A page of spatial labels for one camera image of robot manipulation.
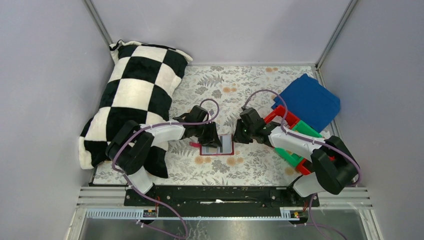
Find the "black white checkered pillow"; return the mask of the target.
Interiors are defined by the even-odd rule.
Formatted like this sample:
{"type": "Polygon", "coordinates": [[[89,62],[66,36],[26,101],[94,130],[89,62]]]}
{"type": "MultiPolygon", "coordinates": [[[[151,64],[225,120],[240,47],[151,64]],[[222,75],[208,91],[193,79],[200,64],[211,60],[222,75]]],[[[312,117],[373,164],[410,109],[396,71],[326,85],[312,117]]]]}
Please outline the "black white checkered pillow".
{"type": "Polygon", "coordinates": [[[78,138],[80,167],[90,170],[107,160],[106,148],[128,121],[158,124],[169,120],[172,96],[193,60],[182,50],[138,41],[109,46],[114,68],[98,111],[78,138]]]}

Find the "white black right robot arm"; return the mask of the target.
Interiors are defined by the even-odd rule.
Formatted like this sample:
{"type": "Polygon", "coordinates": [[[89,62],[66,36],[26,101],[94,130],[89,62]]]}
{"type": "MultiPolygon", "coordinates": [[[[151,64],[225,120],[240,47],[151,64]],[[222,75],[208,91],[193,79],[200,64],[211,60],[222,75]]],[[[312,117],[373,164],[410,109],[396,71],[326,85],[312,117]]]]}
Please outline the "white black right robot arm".
{"type": "Polygon", "coordinates": [[[355,177],[360,177],[358,163],[339,137],[312,137],[277,122],[266,123],[252,107],[240,113],[233,140],[241,144],[257,142],[270,148],[284,149],[311,162],[313,172],[291,184],[301,197],[320,192],[337,195],[351,186],[355,177]]]}

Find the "folded blue cloth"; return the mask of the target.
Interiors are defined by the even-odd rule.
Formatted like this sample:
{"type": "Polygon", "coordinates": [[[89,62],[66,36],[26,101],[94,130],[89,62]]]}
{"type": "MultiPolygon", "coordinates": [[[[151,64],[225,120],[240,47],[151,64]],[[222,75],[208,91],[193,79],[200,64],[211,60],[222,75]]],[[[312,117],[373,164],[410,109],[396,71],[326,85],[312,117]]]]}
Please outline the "folded blue cloth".
{"type": "Polygon", "coordinates": [[[306,73],[280,94],[288,110],[316,132],[322,132],[338,115],[340,99],[306,73]]]}

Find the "floral patterned table mat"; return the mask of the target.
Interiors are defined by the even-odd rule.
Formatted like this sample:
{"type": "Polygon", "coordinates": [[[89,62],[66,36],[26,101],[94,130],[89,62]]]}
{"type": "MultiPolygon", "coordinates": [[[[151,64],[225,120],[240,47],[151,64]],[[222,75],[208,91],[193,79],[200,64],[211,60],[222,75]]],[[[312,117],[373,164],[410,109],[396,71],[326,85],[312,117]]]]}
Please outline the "floral patterned table mat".
{"type": "MultiPolygon", "coordinates": [[[[175,90],[170,117],[202,104],[218,111],[217,131],[235,131],[243,105],[260,116],[272,111],[276,93],[282,92],[301,75],[316,77],[313,66],[188,66],[175,90]]],[[[250,143],[234,145],[234,155],[200,155],[190,146],[196,138],[172,141],[165,155],[168,178],[150,176],[156,185],[286,186],[300,176],[284,158],[268,146],[250,143]]]]}

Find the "red leather card holder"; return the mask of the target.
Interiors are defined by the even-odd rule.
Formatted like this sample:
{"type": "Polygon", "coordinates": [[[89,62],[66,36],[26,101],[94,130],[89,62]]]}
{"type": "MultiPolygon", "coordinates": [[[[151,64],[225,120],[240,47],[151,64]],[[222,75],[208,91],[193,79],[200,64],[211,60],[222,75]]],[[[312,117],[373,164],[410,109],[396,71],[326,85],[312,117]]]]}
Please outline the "red leather card holder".
{"type": "Polygon", "coordinates": [[[189,145],[191,147],[198,148],[201,156],[232,156],[235,154],[234,142],[233,142],[233,154],[222,154],[220,151],[222,146],[203,146],[200,143],[195,143],[195,142],[190,142],[189,145]]]}

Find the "silver grey credit card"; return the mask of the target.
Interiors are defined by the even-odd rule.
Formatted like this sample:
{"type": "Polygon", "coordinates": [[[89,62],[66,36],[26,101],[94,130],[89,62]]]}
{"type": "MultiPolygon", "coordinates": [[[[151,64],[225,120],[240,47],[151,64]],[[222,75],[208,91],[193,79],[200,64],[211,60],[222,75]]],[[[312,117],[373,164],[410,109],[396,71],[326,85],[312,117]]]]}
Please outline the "silver grey credit card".
{"type": "Polygon", "coordinates": [[[234,151],[232,135],[221,135],[220,136],[222,147],[220,148],[220,153],[224,155],[231,155],[234,151]]]}

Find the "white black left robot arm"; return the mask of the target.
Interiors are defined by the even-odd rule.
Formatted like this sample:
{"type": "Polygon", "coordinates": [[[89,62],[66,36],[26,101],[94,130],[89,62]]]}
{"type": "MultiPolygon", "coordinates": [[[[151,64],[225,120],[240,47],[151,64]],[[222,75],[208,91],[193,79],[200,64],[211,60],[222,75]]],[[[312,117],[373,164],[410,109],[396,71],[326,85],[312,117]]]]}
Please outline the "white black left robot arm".
{"type": "Polygon", "coordinates": [[[133,189],[145,194],[154,186],[145,168],[153,145],[196,137],[201,146],[222,146],[216,123],[208,115],[207,110],[195,105],[190,112],[163,123],[129,120],[108,144],[105,154],[112,160],[112,168],[122,173],[133,189]]]}

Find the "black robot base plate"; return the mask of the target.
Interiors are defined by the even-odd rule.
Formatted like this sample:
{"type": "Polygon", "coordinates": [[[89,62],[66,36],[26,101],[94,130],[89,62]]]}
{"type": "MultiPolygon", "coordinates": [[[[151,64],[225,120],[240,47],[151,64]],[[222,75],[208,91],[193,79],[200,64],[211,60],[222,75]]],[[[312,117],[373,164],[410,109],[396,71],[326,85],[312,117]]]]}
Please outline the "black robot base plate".
{"type": "Polygon", "coordinates": [[[124,206],[152,207],[159,217],[175,214],[161,201],[175,209],[183,218],[279,217],[281,208],[302,210],[311,198],[299,196],[293,189],[275,186],[189,186],[156,185],[140,196],[133,189],[125,192],[124,206]]]}

